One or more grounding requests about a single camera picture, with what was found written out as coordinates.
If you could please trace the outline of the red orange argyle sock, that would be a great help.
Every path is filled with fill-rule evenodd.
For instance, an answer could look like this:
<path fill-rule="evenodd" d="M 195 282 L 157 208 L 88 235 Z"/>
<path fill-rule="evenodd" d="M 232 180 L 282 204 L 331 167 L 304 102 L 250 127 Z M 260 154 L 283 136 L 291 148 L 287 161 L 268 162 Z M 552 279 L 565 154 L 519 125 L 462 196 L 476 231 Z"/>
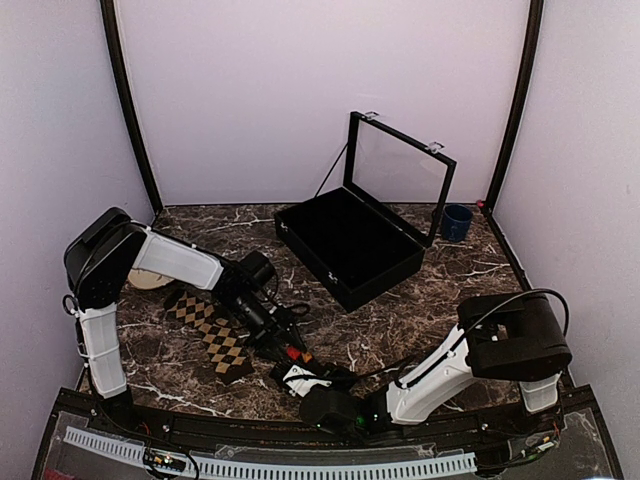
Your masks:
<path fill-rule="evenodd" d="M 300 375 L 313 375 L 313 372 L 304 363 L 303 354 L 294 347 L 288 347 L 269 372 L 269 377 L 276 381 Z"/>

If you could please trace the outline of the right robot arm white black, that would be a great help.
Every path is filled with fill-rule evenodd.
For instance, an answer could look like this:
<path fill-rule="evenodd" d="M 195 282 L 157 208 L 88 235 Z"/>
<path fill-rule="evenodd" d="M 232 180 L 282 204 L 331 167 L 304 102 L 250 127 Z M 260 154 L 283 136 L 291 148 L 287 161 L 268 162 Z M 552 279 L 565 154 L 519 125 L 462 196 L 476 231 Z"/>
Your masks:
<path fill-rule="evenodd" d="M 547 288 L 465 299 L 439 347 L 411 371 L 405 360 L 390 366 L 393 380 L 363 399 L 349 393 L 359 379 L 353 373 L 321 375 L 292 365 L 282 383 L 300 396 L 305 423 L 360 433 L 419 425 L 480 379 L 516 382 L 522 403 L 511 410 L 510 424 L 530 434 L 558 403 L 557 384 L 572 360 L 569 322 L 557 320 L 551 298 L 566 301 Z"/>

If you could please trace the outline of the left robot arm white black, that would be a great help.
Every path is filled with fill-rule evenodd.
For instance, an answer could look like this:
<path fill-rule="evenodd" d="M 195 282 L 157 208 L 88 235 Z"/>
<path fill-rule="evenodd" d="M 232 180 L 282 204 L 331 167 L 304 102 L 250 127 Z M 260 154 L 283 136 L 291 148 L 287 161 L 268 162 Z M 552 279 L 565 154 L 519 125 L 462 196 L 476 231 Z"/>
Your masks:
<path fill-rule="evenodd" d="M 210 292 L 249 331 L 251 346 L 267 359 L 284 359 L 289 346 L 306 348 L 294 312 L 265 290 L 275 269 L 258 251 L 230 260 L 161 234 L 112 207 L 67 247 L 63 263 L 70 290 L 63 307 L 76 319 L 79 352 L 91 384 L 100 398 L 109 399 L 101 417 L 120 436 L 134 435 L 141 427 L 140 412 L 117 397 L 128 389 L 116 331 L 117 304 L 133 269 Z"/>

